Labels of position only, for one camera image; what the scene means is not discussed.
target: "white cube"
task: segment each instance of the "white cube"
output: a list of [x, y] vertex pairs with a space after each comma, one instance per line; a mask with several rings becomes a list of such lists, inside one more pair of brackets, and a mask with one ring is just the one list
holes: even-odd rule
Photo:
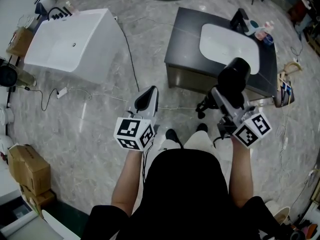
[[113, 136], [123, 149], [143, 151], [155, 130], [149, 119], [118, 117]]
[[247, 149], [270, 133], [272, 127], [263, 112], [259, 112], [245, 120], [232, 134]]

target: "white pants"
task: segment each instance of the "white pants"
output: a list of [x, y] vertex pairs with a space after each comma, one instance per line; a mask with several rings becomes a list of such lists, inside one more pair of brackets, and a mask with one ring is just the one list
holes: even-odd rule
[[[174, 142], [171, 139], [166, 139], [158, 150], [157, 155], [166, 150], [180, 149], [180, 144]], [[199, 130], [194, 133], [189, 140], [184, 144], [185, 149], [189, 150], [201, 150], [208, 152], [212, 155], [214, 154], [214, 145], [213, 142], [209, 139], [208, 134], [204, 130]]]

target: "sink basin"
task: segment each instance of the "sink basin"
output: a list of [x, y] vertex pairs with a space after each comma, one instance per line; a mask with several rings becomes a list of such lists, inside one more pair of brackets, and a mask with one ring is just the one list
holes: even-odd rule
[[258, 45], [251, 38], [233, 30], [204, 24], [200, 36], [200, 52], [208, 60], [228, 65], [235, 57], [244, 59], [251, 68], [251, 74], [259, 72]]
[[81, 11], [42, 22], [24, 63], [101, 84], [122, 42], [124, 35], [108, 9]]

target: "gray tile floor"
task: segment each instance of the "gray tile floor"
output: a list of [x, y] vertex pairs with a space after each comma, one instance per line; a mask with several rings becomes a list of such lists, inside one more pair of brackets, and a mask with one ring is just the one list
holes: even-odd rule
[[[79, 10], [109, 8], [120, 22], [131, 22], [148, 17], [173, 24], [178, 7], [185, 7], [231, 19], [236, 10], [244, 8], [251, 19], [263, 24], [273, 20], [273, 37], [277, 47], [277, 64], [281, 70], [293, 59], [290, 46], [301, 48], [286, 12], [269, 0], [58, 0]], [[172, 26], [141, 19], [120, 24], [129, 41], [137, 79], [141, 88], [155, 85], [159, 89], [159, 105], [166, 108], [194, 108], [203, 95], [179, 89], [168, 89], [164, 58]], [[264, 113], [273, 131], [252, 152], [254, 193], [265, 201], [275, 200], [291, 206], [304, 188], [308, 172], [313, 168], [319, 150], [320, 127], [320, 71], [319, 58], [303, 40], [300, 63], [303, 72], [293, 80], [296, 101], [284, 109], [267, 106]], [[58, 71], [25, 66], [37, 78], [37, 88], [44, 92], [46, 102], [53, 88], [86, 89], [92, 94], [105, 93], [128, 100], [137, 91], [127, 45], [116, 55], [104, 84], [94, 85], [74, 79]], [[94, 205], [109, 204], [116, 181], [126, 157], [113, 138], [115, 122], [126, 103], [107, 96], [88, 96], [82, 91], [70, 91], [57, 100], [53, 98], [46, 112], [40, 109], [40, 93], [18, 89], [12, 94], [15, 122], [9, 126], [9, 135], [21, 144], [31, 144], [51, 164], [52, 188], [64, 202], [90, 213]], [[207, 113], [204, 122], [209, 136], [218, 136], [218, 111]], [[201, 122], [193, 109], [160, 109], [160, 123], [154, 152], [164, 139], [167, 129], [174, 128], [184, 143]], [[283, 125], [287, 120], [288, 144], [282, 149]], [[217, 142], [217, 157], [226, 180], [231, 170], [231, 143]], [[301, 213], [313, 191], [316, 181], [305, 187], [291, 210], [292, 218]]]

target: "black shoe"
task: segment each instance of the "black shoe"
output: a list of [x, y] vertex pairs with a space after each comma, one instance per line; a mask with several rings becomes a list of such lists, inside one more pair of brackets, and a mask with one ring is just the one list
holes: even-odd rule
[[208, 133], [208, 126], [205, 123], [200, 123], [196, 128], [196, 132], [199, 131], [205, 131], [206, 133]]
[[167, 140], [172, 140], [172, 141], [178, 143], [182, 149], [184, 148], [184, 146], [182, 146], [182, 144], [181, 144], [181, 142], [180, 142], [180, 140], [179, 140], [179, 138], [178, 138], [178, 136], [177, 136], [177, 134], [176, 134], [174, 129], [167, 130], [166, 133], [165, 133], [165, 138]]

